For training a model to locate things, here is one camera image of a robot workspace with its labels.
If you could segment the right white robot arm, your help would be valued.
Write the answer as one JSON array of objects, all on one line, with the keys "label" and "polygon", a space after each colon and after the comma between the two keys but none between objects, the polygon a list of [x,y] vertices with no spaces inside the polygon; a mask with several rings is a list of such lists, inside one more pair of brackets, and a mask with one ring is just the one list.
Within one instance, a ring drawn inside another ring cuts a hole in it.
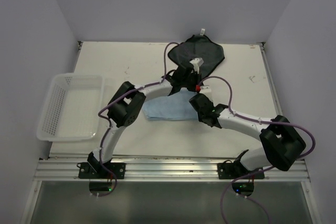
[{"label": "right white robot arm", "polygon": [[288,171],[306,148],[305,141],[293,126],[288,125],[289,121],[284,116],[278,115],[266,124],[252,122],[232,114],[227,105],[215,106],[201,93],[192,97],[189,103],[197,112],[200,122],[210,127],[243,133],[261,142],[261,148],[245,150],[233,162],[219,165],[219,170],[227,178],[246,178],[265,166]]}]

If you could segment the light blue towel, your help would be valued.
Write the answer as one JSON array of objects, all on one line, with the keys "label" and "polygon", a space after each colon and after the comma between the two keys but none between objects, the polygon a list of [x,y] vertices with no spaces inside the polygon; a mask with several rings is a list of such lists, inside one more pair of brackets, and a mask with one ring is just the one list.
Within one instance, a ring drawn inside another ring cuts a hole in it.
[{"label": "light blue towel", "polygon": [[182,89],[168,97],[152,99],[144,103],[143,114],[149,121],[197,120],[197,112],[189,103],[189,99],[194,95],[194,92]]}]

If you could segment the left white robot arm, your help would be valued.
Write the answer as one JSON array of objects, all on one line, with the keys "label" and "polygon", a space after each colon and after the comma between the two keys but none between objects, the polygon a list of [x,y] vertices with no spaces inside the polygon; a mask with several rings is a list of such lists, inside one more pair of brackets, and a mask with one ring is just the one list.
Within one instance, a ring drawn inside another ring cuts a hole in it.
[{"label": "left white robot arm", "polygon": [[109,122],[99,146],[87,159],[90,171],[97,178],[107,174],[114,175],[109,169],[115,146],[124,130],[135,122],[144,103],[159,97],[168,97],[180,92],[181,89],[196,92],[202,79],[199,67],[187,63],[179,66],[172,75],[164,75],[160,81],[141,86],[126,81],[116,91],[106,107],[98,115]]}]

